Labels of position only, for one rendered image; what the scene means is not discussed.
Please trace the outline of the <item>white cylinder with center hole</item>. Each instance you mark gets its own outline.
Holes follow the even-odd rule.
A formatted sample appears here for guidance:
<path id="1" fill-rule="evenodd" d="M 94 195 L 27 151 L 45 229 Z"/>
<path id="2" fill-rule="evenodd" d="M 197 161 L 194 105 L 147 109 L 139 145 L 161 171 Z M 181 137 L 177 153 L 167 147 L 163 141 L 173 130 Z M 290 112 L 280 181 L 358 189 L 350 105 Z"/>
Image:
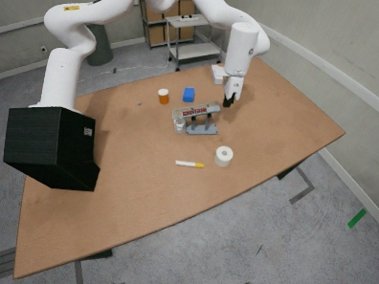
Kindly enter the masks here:
<path id="1" fill-rule="evenodd" d="M 217 149 L 214 161 L 217 165 L 227 166 L 233 157 L 233 151 L 227 146 L 221 146 Z"/>

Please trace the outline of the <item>blue block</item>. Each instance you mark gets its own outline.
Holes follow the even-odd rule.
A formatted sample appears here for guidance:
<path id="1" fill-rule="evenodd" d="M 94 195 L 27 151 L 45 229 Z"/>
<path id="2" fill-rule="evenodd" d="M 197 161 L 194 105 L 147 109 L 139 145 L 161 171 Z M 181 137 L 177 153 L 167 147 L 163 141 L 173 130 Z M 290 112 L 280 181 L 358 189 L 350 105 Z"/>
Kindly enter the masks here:
<path id="1" fill-rule="evenodd" d="M 194 98 L 194 88 L 185 87 L 183 102 L 192 102 Z"/>

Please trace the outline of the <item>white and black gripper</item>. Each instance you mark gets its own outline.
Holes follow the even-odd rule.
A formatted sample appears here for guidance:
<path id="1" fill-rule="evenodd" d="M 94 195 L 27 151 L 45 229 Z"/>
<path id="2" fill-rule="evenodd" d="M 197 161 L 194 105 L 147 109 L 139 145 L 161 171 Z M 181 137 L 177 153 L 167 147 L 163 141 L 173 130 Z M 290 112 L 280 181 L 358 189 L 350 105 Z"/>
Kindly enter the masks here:
<path id="1" fill-rule="evenodd" d="M 244 77 L 245 76 L 224 77 L 223 88 L 226 96 L 224 95 L 224 100 L 222 104 L 223 107 L 230 107 L 231 104 L 234 104 L 234 97 L 236 100 L 239 100 Z"/>

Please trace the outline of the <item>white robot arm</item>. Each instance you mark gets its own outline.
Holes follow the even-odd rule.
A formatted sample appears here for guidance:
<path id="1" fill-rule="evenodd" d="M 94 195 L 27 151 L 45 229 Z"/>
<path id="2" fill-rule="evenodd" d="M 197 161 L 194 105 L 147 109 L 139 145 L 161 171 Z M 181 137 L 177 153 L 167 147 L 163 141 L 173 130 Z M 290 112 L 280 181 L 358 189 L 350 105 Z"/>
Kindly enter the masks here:
<path id="1" fill-rule="evenodd" d="M 145 1 L 151 11 L 162 14 L 168 12 L 179 0 Z M 97 46 L 96 38 L 83 23 L 106 25 L 118 21 L 131 13 L 134 2 L 135 0 L 97 0 L 91 3 L 63 4 L 49 9 L 44 16 L 47 30 L 70 50 L 52 50 L 41 101 L 29 107 L 63 106 L 82 114 L 75 110 L 80 66 L 82 60 L 93 53 Z M 245 76 L 253 57 L 269 51 L 268 36 L 247 13 L 228 6 L 224 0 L 192 2 L 211 26 L 231 31 L 225 66 L 212 65 L 214 84 L 222 85 L 223 76 Z"/>

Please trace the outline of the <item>orange pill bottle with white cap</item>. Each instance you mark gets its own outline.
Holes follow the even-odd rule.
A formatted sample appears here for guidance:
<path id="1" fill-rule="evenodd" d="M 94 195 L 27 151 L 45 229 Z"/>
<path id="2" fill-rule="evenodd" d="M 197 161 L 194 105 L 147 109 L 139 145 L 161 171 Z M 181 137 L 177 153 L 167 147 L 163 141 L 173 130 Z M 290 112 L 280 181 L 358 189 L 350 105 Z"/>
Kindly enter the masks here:
<path id="1" fill-rule="evenodd" d="M 159 99 L 161 104 L 168 104 L 168 90 L 167 89 L 161 89 L 158 92 L 159 94 Z"/>

